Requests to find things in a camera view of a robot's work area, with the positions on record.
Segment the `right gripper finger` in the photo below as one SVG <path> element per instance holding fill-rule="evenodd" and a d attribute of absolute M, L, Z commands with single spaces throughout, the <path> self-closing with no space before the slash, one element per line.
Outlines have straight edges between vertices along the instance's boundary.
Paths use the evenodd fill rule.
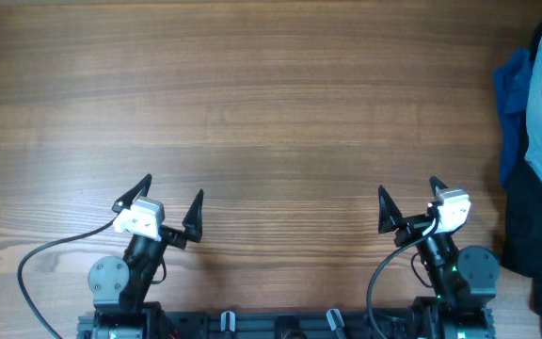
<path fill-rule="evenodd" d="M 429 178 L 429 184 L 434 197 L 436 197 L 441 191 L 448 188 L 437 176 L 431 176 Z"/>
<path fill-rule="evenodd" d="M 394 232 L 402 223 L 402 213 L 384 186 L 378 188 L 379 219 L 378 232 Z"/>

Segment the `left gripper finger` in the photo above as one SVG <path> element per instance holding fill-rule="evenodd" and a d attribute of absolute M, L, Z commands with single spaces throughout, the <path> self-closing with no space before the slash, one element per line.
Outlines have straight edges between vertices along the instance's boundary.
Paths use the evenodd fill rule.
<path fill-rule="evenodd" d="M 112 205 L 113 212 L 121 212 L 123 209 L 129 209 L 138 197 L 146 197 L 151 187 L 152 175 L 145 175 L 134 187 L 129 189 Z"/>
<path fill-rule="evenodd" d="M 201 189 L 192 201 L 182 225 L 188 241 L 199 243 L 202 238 L 202 206 L 204 191 Z"/>

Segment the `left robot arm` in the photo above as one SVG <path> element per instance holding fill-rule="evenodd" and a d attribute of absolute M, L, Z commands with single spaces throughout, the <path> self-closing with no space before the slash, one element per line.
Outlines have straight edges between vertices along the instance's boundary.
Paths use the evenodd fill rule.
<path fill-rule="evenodd" d="M 112 225 L 117 233 L 132 238 L 121 257 L 106 256 L 88 273 L 93 294 L 93 323 L 79 338 L 177 338 L 176 326 L 159 302 L 147 302 L 154 275 L 165 268 L 164 254 L 169 247 L 183 250 L 189 242 L 202 238 L 204 192 L 197 193 L 185 217 L 182 230 L 163 224 L 164 205 L 148 197 L 151 175 L 117 198 Z"/>

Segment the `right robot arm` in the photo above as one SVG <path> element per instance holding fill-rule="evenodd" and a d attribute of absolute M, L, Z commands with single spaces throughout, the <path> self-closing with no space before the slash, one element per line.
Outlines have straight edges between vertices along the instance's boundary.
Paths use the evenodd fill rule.
<path fill-rule="evenodd" d="M 367 288 L 366 314 L 373 338 L 493 338 L 492 311 L 487 304 L 497 295 L 500 265 L 492 250 L 481 246 L 459 249 L 453 234 L 467 221 L 471 201 L 460 188 L 449 188 L 429 178 L 433 200 L 426 211 L 406 217 L 384 186 L 378 188 L 378 232 L 393 233 L 396 250 L 375 270 Z M 375 282 L 383 269 L 403 252 L 416 249 L 428 280 L 422 284 L 433 297 L 416 297 L 402 316 L 376 311 L 372 305 Z"/>

